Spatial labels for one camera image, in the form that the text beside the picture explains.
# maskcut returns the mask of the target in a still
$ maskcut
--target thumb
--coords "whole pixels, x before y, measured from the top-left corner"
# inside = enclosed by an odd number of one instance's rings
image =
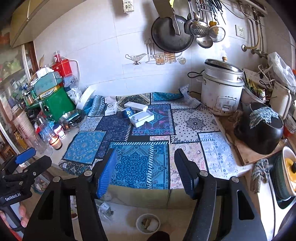
[[[7,220],[6,220],[6,216],[5,216],[5,213],[0,211],[0,217],[2,218],[2,220],[4,221],[4,223],[6,224],[6,226],[8,228],[11,228],[10,225],[8,224]]]

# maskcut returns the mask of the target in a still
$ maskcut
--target wall outlet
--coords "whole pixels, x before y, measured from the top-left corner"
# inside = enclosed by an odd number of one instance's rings
[[[244,38],[244,28],[235,25],[235,31],[238,37]]]
[[[133,1],[132,0],[123,0],[123,12],[125,13],[131,13],[134,11],[133,8]]]

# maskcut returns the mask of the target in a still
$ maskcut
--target human hand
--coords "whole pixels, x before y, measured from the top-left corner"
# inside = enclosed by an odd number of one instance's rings
[[[22,217],[22,219],[21,219],[21,221],[20,221],[20,224],[21,224],[24,228],[27,226],[27,224],[28,224],[28,222],[29,222],[29,217],[28,217],[28,215],[26,215],[26,212],[27,212],[27,210],[26,210],[25,206],[24,206],[23,204],[20,203],[19,213],[20,213],[20,216]],[[9,223],[8,223],[7,220],[6,220],[5,213],[2,212],[2,211],[0,211],[0,216],[1,216],[1,218],[3,219],[4,223],[6,224],[6,226],[7,226],[8,228],[11,229]]]

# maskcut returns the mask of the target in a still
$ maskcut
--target rice cooker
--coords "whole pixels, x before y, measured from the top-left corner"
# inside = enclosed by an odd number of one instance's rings
[[[244,72],[223,61],[206,59],[202,73],[201,102],[215,115],[231,115],[237,110],[244,86]]]

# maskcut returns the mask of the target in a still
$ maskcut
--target hanging pan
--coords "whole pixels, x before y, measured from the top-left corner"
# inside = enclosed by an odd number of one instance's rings
[[[175,30],[170,18],[157,18],[151,28],[151,36],[154,43],[162,50],[170,53],[179,53],[193,42],[193,35],[184,32],[184,25],[187,22],[182,16],[176,15],[176,20],[180,29],[180,35],[175,34]]]

